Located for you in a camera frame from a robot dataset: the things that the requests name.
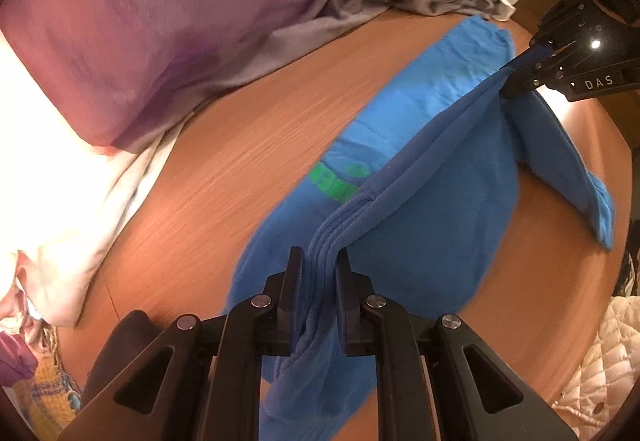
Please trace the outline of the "blue fleece pants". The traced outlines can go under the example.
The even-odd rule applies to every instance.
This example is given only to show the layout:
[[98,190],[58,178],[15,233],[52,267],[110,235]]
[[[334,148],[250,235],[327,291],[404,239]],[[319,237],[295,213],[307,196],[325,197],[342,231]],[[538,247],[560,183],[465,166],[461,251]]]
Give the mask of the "blue fleece pants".
[[289,357],[264,369],[264,440],[329,440],[367,400],[374,363],[342,352],[334,272],[352,268],[409,312],[458,311],[482,283],[526,165],[614,243],[614,205],[534,91],[500,97],[519,55],[510,35],[462,21],[395,76],[264,220],[235,268],[228,302],[255,295],[292,247],[305,254]]

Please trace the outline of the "dark folded garment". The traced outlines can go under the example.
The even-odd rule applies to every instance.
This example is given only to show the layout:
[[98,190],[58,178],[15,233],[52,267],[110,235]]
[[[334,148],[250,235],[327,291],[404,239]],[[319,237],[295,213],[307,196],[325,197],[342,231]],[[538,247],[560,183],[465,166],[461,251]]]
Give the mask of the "dark folded garment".
[[141,310],[129,312],[108,336],[92,365],[80,399],[84,409],[162,332]]

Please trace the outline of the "yellow plaid blanket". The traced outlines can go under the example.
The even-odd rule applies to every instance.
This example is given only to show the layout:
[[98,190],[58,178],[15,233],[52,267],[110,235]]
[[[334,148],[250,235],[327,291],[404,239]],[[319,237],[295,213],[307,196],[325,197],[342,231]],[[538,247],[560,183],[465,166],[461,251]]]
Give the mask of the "yellow plaid blanket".
[[58,329],[44,325],[35,375],[16,383],[18,410],[39,440],[56,440],[80,410],[80,391],[58,349]]

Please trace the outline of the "white quilted sleeve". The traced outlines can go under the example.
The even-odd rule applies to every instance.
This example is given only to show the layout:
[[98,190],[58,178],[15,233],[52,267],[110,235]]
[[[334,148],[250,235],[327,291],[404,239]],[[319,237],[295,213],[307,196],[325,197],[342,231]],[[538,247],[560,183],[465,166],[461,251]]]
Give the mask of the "white quilted sleeve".
[[551,404],[578,439],[612,421],[639,377],[639,298],[613,297],[582,363]]

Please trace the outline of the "white sheer curtain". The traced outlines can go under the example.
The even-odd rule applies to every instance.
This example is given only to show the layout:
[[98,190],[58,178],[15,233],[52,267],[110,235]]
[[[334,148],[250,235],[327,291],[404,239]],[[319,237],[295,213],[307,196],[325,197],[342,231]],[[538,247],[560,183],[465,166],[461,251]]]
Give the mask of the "white sheer curtain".
[[1,294],[77,324],[89,285],[165,166],[183,126],[140,153],[92,146],[1,44]]

